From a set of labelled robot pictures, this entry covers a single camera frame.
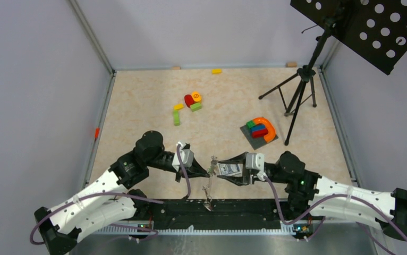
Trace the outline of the perforated metal keyring plate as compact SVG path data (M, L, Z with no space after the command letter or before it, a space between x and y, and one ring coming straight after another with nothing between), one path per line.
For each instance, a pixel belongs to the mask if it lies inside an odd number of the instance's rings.
M203 203L204 207L208 210L208 211L213 211L213 205L212 205L212 196L211 196L211 187L212 187L212 183L213 183L213 179L214 177L217 175L217 157L216 156L212 156L211 157L211 162L210 162L210 167L207 169L207 173L209 175L209 179L208 179L208 184L202 187L202 190L205 193L206 199L205 202Z

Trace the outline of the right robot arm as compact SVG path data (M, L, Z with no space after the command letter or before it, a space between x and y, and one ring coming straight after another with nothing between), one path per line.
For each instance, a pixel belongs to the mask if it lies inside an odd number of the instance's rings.
M407 241L407 190L373 191L342 184L316 172L290 151L282 153L275 163L265 162L261 153L245 152L218 162L224 165L219 178L237 185L256 181L286 184L289 212L287 219L331 217L358 222L381 230L385 235Z

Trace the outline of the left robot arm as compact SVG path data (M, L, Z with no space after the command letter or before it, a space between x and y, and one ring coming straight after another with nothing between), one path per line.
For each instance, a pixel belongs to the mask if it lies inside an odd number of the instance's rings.
M176 151L165 151L163 136L158 131L147 131L135 143L132 151L119 157L104 173L66 201L51 208L40 207L34 213L36 226L31 231L41 235L41 245L49 254L67 254L85 237L122 219L143 219L148 215L148 204L159 200L148 199L139 190L129 192L149 176L149 168L175 174L176 181L194 177L209 177L195 160L190 144L178 142Z

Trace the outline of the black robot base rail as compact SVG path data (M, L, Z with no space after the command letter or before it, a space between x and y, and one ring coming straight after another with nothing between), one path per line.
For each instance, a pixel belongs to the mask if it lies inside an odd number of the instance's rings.
M259 232L280 230L281 220L273 199L215 199L211 209L201 199L164 199L162 204L138 206L129 223L140 223L155 230L210 232Z

